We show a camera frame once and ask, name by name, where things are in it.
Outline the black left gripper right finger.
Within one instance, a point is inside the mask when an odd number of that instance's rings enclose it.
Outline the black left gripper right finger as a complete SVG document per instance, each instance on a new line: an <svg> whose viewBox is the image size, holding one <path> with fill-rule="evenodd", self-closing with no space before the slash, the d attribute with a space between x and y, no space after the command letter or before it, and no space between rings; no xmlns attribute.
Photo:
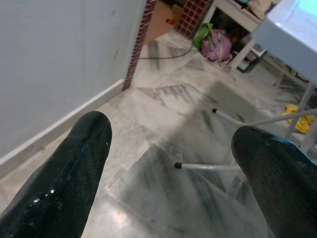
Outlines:
<svg viewBox="0 0 317 238"><path fill-rule="evenodd" d="M294 143L253 126L231 140L233 157L277 238L317 236L317 166Z"/></svg>

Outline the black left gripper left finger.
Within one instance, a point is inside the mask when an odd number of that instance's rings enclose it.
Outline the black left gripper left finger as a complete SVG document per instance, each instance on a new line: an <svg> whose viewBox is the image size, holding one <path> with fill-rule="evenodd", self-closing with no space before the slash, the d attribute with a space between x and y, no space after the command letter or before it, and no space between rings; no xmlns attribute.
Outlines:
<svg viewBox="0 0 317 238"><path fill-rule="evenodd" d="M101 112L82 115L0 216L3 238L79 238L95 200L112 140Z"/></svg>

